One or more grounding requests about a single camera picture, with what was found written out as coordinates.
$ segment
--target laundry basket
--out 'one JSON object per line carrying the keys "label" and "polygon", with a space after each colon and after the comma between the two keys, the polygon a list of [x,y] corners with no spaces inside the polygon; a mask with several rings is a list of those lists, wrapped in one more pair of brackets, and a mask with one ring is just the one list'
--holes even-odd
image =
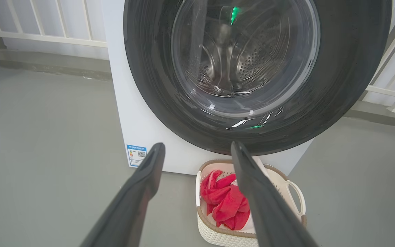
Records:
{"label": "laundry basket", "polygon": [[[262,164],[259,158],[254,158],[257,163]],[[306,226],[307,225],[307,217],[306,217],[306,202],[304,200],[303,194],[301,190],[298,188],[296,184],[289,181],[284,173],[280,172],[278,169],[264,164],[263,165],[268,172],[269,178],[272,184],[279,190],[281,196],[289,205],[290,209],[295,213],[301,223]],[[202,180],[210,174],[213,170],[221,170],[223,173],[220,175],[221,178],[226,177],[230,174],[235,173],[234,165],[231,160],[213,160],[207,161],[205,164],[201,166],[199,172],[196,176],[196,209],[197,209],[197,227],[199,228],[199,233],[205,239],[205,241],[216,244],[220,246],[226,247],[255,247],[258,246],[257,236],[255,234],[255,229],[252,226],[251,228],[242,229],[240,231],[232,231],[228,228],[225,228],[223,225],[221,227],[216,227],[215,221],[212,216],[207,217],[206,215],[206,207],[207,203],[204,200],[201,200],[201,191],[200,185]],[[301,209],[298,211],[298,208],[295,204],[294,199],[289,191],[289,187],[292,186],[296,193],[298,194],[299,201],[301,204]]]}

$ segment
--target brown basket rim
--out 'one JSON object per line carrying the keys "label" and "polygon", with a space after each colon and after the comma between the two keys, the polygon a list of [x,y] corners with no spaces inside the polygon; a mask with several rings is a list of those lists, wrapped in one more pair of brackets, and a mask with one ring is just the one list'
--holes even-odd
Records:
{"label": "brown basket rim", "polygon": [[[214,163],[222,163],[222,164],[232,164],[232,160],[211,160],[211,161],[207,161],[205,162],[201,168],[199,169],[200,172],[202,172],[202,170],[204,170],[204,168],[206,166],[208,166],[209,164],[214,164]],[[281,177],[284,178],[285,181],[289,180],[289,178],[280,170],[278,170],[277,168],[267,165],[267,164],[263,164],[264,167],[266,169],[272,170],[274,172],[276,172],[277,174],[279,174]],[[231,231],[231,230],[226,230],[226,229],[222,229],[219,227],[216,227],[215,225],[211,224],[210,221],[208,221],[207,217],[204,215],[204,213],[202,212],[202,209],[200,206],[197,206],[196,208],[197,210],[197,214],[199,216],[199,218],[202,220],[202,222],[204,222],[204,224],[210,228],[211,230],[217,232],[217,233],[221,233],[221,234],[227,234],[227,235],[231,235],[231,236],[237,236],[237,237],[244,237],[244,238],[257,238],[257,235],[254,233],[243,233],[243,232],[238,232],[238,231]],[[306,227],[307,226],[307,217],[306,215],[302,215],[301,216],[301,224]]]}

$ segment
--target washing machine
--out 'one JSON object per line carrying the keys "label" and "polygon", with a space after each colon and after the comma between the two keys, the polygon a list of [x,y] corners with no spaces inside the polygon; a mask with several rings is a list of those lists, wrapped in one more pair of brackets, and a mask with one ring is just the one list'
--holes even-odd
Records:
{"label": "washing machine", "polygon": [[104,0],[129,166],[195,175],[241,141],[289,174],[367,87],[390,0]]}

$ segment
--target red cloth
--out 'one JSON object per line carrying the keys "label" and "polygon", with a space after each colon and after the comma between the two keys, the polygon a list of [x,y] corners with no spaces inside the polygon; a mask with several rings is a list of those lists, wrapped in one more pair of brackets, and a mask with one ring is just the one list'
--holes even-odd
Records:
{"label": "red cloth", "polygon": [[238,186],[231,184],[236,179],[235,174],[216,181],[221,174],[221,170],[214,170],[201,183],[201,197],[207,203],[207,215],[213,213],[218,227],[225,224],[231,230],[240,230],[251,213],[248,199]]}

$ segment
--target door glass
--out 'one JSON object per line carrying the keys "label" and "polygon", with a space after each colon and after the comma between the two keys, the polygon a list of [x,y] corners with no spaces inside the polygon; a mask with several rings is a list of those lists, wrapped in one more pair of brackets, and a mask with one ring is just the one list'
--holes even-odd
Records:
{"label": "door glass", "polygon": [[171,39],[175,71],[210,114],[264,114],[308,78],[319,30],[310,0],[184,0]]}

